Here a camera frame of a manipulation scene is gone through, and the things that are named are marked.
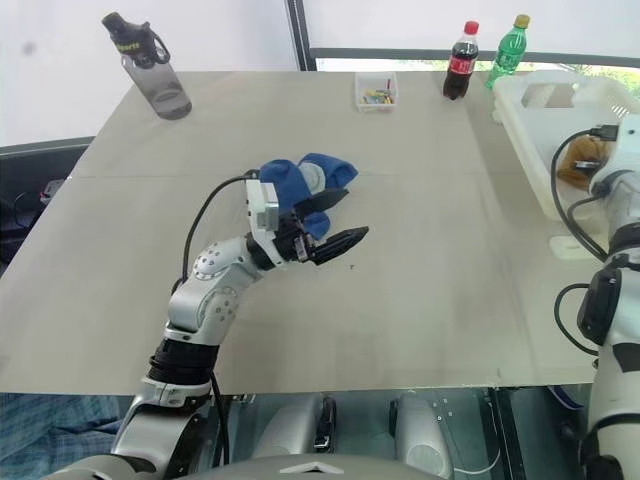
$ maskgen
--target red bottle cap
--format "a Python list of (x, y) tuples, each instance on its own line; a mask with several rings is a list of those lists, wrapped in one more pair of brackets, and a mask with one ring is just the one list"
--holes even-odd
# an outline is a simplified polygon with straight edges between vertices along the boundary
[(470, 20), (464, 24), (464, 33), (466, 33), (467, 35), (475, 35), (476, 33), (478, 33), (479, 26), (480, 24), (478, 22)]

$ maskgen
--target white robotic arm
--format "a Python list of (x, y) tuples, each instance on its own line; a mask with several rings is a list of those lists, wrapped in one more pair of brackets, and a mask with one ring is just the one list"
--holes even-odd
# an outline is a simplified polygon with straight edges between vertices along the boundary
[(600, 346), (580, 458), (588, 480), (630, 480), (640, 478), (640, 115), (622, 121), (589, 190), (602, 198), (609, 252), (578, 314)]
[(205, 425), (197, 410), (209, 400), (210, 375), (240, 295), (273, 268), (294, 261), (320, 265), (348, 251), (368, 232), (368, 227), (346, 230), (321, 245), (305, 233), (304, 217), (334, 206), (346, 190), (324, 190), (280, 215), (272, 185), (248, 179), (246, 186), (251, 232), (204, 249), (191, 275), (173, 293), (164, 337), (111, 455), (84, 459), (50, 478), (186, 475)]

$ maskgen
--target gray water bottle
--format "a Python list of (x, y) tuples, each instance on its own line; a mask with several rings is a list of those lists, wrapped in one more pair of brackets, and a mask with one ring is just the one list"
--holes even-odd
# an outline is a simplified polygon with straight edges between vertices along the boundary
[(113, 12), (102, 19), (102, 24), (122, 54), (122, 66), (158, 116), (167, 120), (186, 116), (191, 101), (169, 64), (167, 47), (149, 22), (135, 25)]

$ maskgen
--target bottle cap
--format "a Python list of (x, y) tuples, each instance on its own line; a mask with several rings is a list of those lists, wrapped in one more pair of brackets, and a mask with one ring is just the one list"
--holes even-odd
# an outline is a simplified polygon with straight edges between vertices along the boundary
[(117, 32), (127, 26), (127, 22), (124, 21), (118, 12), (112, 12), (104, 17), (102, 24), (107, 27), (107, 30), (110, 32)]
[(470, 20), (464, 24), (464, 33), (466, 33), (467, 35), (475, 35), (476, 33), (478, 33), (478, 27), (478, 22)]
[(513, 22), (514, 27), (527, 28), (529, 26), (529, 15), (518, 15), (516, 21)]

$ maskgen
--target black cable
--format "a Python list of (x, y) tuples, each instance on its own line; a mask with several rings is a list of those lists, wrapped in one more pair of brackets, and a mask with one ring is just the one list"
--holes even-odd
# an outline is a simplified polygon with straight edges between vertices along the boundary
[[(224, 399), (224, 408), (225, 411), (228, 412), (231, 408), (231, 397), (225, 397)], [(211, 468), (217, 468), (220, 466), (220, 460), (222, 460), (222, 429), (218, 428), (218, 434), (216, 435), (216, 447), (213, 450), (213, 458), (211, 460)]]
[(591, 253), (598, 260), (600, 260), (601, 262), (604, 262), (607, 259), (607, 252), (605, 252), (604, 249), (600, 245), (598, 245), (595, 242), (595, 240), (593, 240), (593, 238), (591, 238), (589, 234), (587, 234), (587, 232), (585, 232), (583, 228), (580, 225), (578, 225), (578, 223), (575, 220), (572, 221), (564, 212), (562, 205), (560, 204), (560, 198), (558, 197), (558, 185), (557, 185), (557, 179), (556, 179), (558, 159), (560, 158), (560, 154), (562, 153), (564, 148), (576, 138), (582, 137), (584, 135), (591, 135), (592, 133), (593, 133), (593, 129), (581, 130), (579, 132), (574, 133), (567, 139), (565, 139), (560, 144), (556, 152), (553, 154), (553, 158), (551, 160), (551, 166), (549, 167), (549, 174), (550, 174), (549, 176), (551, 177), (551, 195), (553, 196), (553, 203), (556, 207), (556, 210), (558, 211), (558, 214), (560, 215), (560, 218), (562, 219), (564, 224), (567, 226), (569, 231), (573, 234), (573, 236), (576, 237), (576, 240), (578, 240), (580, 245), (582, 245), (585, 248), (585, 250)]
[(187, 277), (189, 276), (189, 250), (191, 249), (191, 241), (193, 240), (193, 234), (195, 233), (196, 228), (198, 227), (198, 223), (200, 223), (200, 219), (204, 215), (204, 212), (207, 210), (207, 207), (211, 203), (211, 200), (213, 200), (213, 198), (218, 193), (220, 193), (220, 191), (227, 185), (231, 185), (232, 183), (235, 183), (235, 182), (242, 182), (250, 178), (251, 176), (245, 174), (238, 177), (232, 177), (229, 180), (225, 180), (209, 194), (207, 199), (202, 204), (202, 207), (200, 207), (200, 211), (196, 215), (196, 218), (193, 220), (193, 223), (191, 224), (191, 228), (189, 229), (189, 233), (187, 234), (187, 240), (184, 243), (184, 252), (182, 254), (182, 276), (180, 277), (182, 280), (182, 283), (186, 282)]
[(582, 345), (578, 340), (575, 339), (575, 337), (573, 337), (569, 333), (569, 331), (564, 327), (564, 325), (562, 324), (562, 321), (560, 320), (560, 305), (562, 304), (562, 299), (571, 290), (576, 290), (578, 288), (589, 288), (589, 284), (588, 283), (572, 283), (571, 285), (567, 285), (562, 290), (560, 290), (560, 292), (558, 293), (558, 296), (556, 297), (556, 301), (553, 305), (553, 317), (555, 318), (556, 325), (558, 325), (558, 328), (560, 329), (560, 331), (563, 333), (565, 337), (567, 337), (567, 339), (571, 343), (573, 343), (573, 345), (575, 345), (577, 348), (582, 350), (584, 353), (588, 353), (589, 355), (594, 355), (597, 357), (598, 351), (592, 350)]
[(23, 224), (18, 218), (18, 202), (22, 200), (27, 195), (38, 195), (40, 196), (40, 192), (22, 192), (18, 194), (18, 196), (13, 200), (13, 221), (22, 228), (30, 228), (32, 225)]
[[(586, 205), (588, 203), (591, 202), (595, 202), (596, 200), (600, 200), (601, 198), (603, 198), (603, 195), (594, 195), (593, 197), (587, 197), (587, 198), (583, 198), (582, 200), (578, 200), (576, 203), (572, 204), (568, 209), (567, 209), (567, 217), (569, 217), (569, 221), (577, 226), (578, 228), (580, 228), (580, 226), (578, 225), (578, 222), (575, 219), (575, 215), (574, 212), (576, 210), (576, 208), (581, 207), (582, 205)], [(600, 247), (596, 241), (593, 239), (593, 237), (589, 237), (590, 241), (593, 242), (593, 244), (595, 246), (598, 246), (603, 252), (604, 249), (602, 247)]]
[(176, 293), (176, 290), (178, 289), (178, 287), (182, 285), (182, 277), (180, 277), (179, 279), (177, 279), (173, 286), (171, 287), (171, 295), (173, 295), (174, 293)]
[(227, 413), (224, 407), (222, 394), (220, 393), (220, 387), (218, 386), (218, 380), (216, 380), (216, 374), (211, 370), (211, 387), (213, 388), (213, 398), (216, 402), (216, 410), (218, 411), (218, 420), (220, 422), (220, 432), (222, 432), (222, 449), (223, 449), (223, 463), (229, 465), (229, 429), (227, 427)]

